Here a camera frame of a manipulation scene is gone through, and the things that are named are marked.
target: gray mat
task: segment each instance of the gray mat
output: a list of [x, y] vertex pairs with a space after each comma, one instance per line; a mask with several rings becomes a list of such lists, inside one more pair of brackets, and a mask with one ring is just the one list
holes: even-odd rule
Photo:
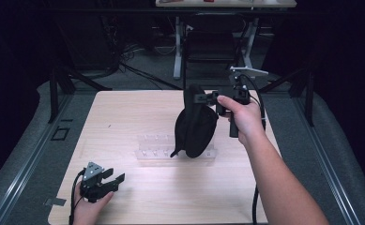
[[[258, 48], [256, 60], [253, 60], [255, 68], [261, 66], [261, 60], [266, 53], [266, 48]], [[166, 82], [182, 86], [181, 81], [173, 79], [174, 57], [159, 55], [154, 52], [136, 52], [135, 57], [128, 64], [161, 77]], [[139, 77], [129, 71], [123, 72], [121, 67], [117, 73], [96, 82], [114, 90], [130, 89], [159, 89], [158, 86], [145, 78]], [[86, 73], [87, 76], [95, 75], [94, 72]], [[256, 79], [258, 85], [265, 86], [267, 80], [278, 77], [270, 74], [267, 78]], [[218, 81], [211, 81], [215, 85], [223, 85], [222, 77]], [[51, 208], [45, 206], [48, 198], [53, 198], [59, 189], [63, 175], [68, 166], [74, 146], [80, 136], [84, 121], [94, 99], [94, 89], [85, 83], [75, 81], [78, 92], [73, 96], [67, 110], [62, 115], [58, 126], [69, 128], [68, 136], [64, 141], [48, 141], [39, 164], [26, 184], [19, 200], [12, 208], [6, 224], [47, 224], [47, 218]], [[159, 84], [161, 89], [171, 89]], [[275, 89], [276, 94], [264, 95], [266, 111], [274, 129], [276, 139], [281, 149], [281, 154], [287, 165], [313, 195], [325, 211], [331, 224], [344, 224], [341, 210], [335, 201], [333, 193], [319, 166], [314, 154], [312, 140], [305, 130], [300, 119], [300, 111], [293, 104], [285, 91], [290, 85], [284, 85]], [[49, 119], [49, 86], [45, 83], [39, 88], [41, 102], [31, 125], [21, 138], [3, 170], [0, 172], [0, 203], [11, 185], [12, 178], [16, 175], [26, 156], [29, 156], [37, 143], [39, 135], [47, 127]], [[319, 137], [322, 140], [330, 159], [336, 168], [342, 183], [352, 199], [355, 210], [360, 220], [365, 224], [365, 181], [359, 166], [356, 163], [352, 150], [343, 135], [338, 123], [327, 105], [316, 97], [313, 105], [314, 123]]]

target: wooden table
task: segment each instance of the wooden table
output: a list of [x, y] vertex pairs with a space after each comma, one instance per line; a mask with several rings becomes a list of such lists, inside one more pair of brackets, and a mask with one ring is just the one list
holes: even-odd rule
[[[114, 168], [103, 183], [126, 174], [99, 224], [250, 223], [255, 180], [243, 145], [229, 138], [227, 119], [218, 121], [216, 157], [136, 157], [138, 136], [173, 136], [182, 109], [182, 91], [99, 92], [57, 195], [67, 202], [53, 206], [49, 222], [68, 224], [73, 180], [93, 161]], [[269, 123], [266, 134], [277, 147]], [[257, 208], [258, 222], [266, 222], [260, 200]]]
[[[205, 2], [204, 0], [181, 0], [172, 2], [161, 2], [156, 0], [156, 6], [159, 8], [203, 8], [203, 11], [211, 11], [212, 8], [294, 8], [297, 5], [295, 0], [214, 0], [214, 2]], [[250, 22], [249, 30], [247, 31], [247, 46], [243, 50], [243, 60], [245, 67], [252, 68], [250, 53], [252, 43], [255, 39], [256, 29], [258, 27], [258, 19]], [[180, 79], [180, 71], [182, 67], [181, 53], [181, 31], [182, 27], [179, 17], [175, 18], [175, 65], [174, 79]]]
[[297, 5], [295, 0], [182, 0], [174, 2], [161, 2], [156, 0], [157, 7], [191, 7], [191, 8], [294, 8]]

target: cable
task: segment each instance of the cable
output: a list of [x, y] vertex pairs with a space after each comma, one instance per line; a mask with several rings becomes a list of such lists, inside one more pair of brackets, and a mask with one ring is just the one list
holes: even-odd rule
[[80, 202], [80, 200], [83, 198], [83, 196], [82, 196], [80, 198], [80, 200], [77, 201], [76, 204], [74, 204], [74, 190], [76, 189], [76, 184], [77, 184], [77, 181], [78, 181], [79, 177], [81, 175], [83, 175], [84, 173], [85, 173], [85, 168], [77, 174], [77, 176], [76, 176], [76, 178], [74, 179], [74, 182], [73, 182], [73, 188], [71, 190], [71, 200], [70, 200], [70, 216], [68, 216], [68, 224], [69, 225], [73, 224], [73, 222], [74, 222], [74, 209], [76, 208], [76, 206]]
[[160, 79], [160, 78], [158, 78], [158, 77], [156, 77], [156, 76], [154, 76], [152, 74], [149, 74], [147, 72], [143, 72], [143, 71], [141, 71], [141, 70], [139, 70], [137, 68], [131, 67], [131, 66], [125, 64], [125, 63], [120, 62], [120, 65], [123, 66], [125, 69], [127, 69], [127, 70], [135, 73], [136, 75], [148, 79], [150, 82], [152, 82], [153, 84], [155, 84], [159, 89], [161, 89], [161, 88], [155, 82], [165, 84], [165, 85], [167, 85], [169, 87], [172, 87], [175, 90], [182, 90], [182, 88], [180, 88], [180, 87], [178, 87], [176, 85], [173, 85], [172, 83], [165, 82], [162, 79]]
[[[247, 76], [245, 74], [242, 74], [242, 75], [244, 75], [244, 77], [247, 78], [247, 80], [252, 84], [252, 86], [255, 89], [255, 92], [257, 93], [259, 102], [258, 102], [257, 99], [255, 99], [255, 97], [253, 97], [253, 99], [256, 100], [259, 103], [259, 107], [260, 107], [260, 111], [261, 111], [262, 127], [264, 128], [264, 130], [266, 130], [265, 106], [264, 106], [264, 101], [262, 100], [261, 94], [259, 93], [258, 86], [252, 80], [251, 77], [249, 77], [249, 76]], [[257, 208], [257, 203], [258, 203], [258, 196], [259, 196], [258, 186], [255, 185], [255, 191], [254, 191], [254, 196], [252, 198], [252, 207], [251, 207], [252, 224], [253, 225], [256, 225], [257, 224], [256, 208]]]

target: black bag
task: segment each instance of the black bag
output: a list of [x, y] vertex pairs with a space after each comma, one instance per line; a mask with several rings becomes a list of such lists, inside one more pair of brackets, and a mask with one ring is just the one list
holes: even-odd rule
[[205, 104], [194, 103], [195, 95], [205, 94], [198, 84], [192, 84], [183, 94], [185, 109], [176, 119], [175, 150], [170, 157], [185, 150], [189, 158], [197, 158], [211, 141], [219, 117]]

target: finger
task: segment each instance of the finger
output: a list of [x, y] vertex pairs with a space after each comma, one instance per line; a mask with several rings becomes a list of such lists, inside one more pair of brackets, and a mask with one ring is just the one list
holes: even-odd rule
[[81, 194], [80, 194], [80, 186], [81, 186], [82, 182], [80, 181], [79, 183], [77, 183], [76, 188], [74, 189], [74, 201], [78, 201], [78, 199], [80, 199]]
[[226, 96], [218, 96], [217, 97], [217, 101], [219, 102], [220, 105], [222, 105], [223, 107], [229, 109], [230, 111], [236, 113], [237, 111], [239, 111], [242, 107], [242, 105], [236, 101], [234, 101], [233, 99], [226, 97]]
[[110, 191], [109, 193], [107, 193], [105, 196], [103, 196], [103, 198], [101, 198], [99, 201], [97, 201], [97, 205], [100, 208], [103, 208], [108, 202], [109, 200], [114, 196], [114, 193], [112, 191]]

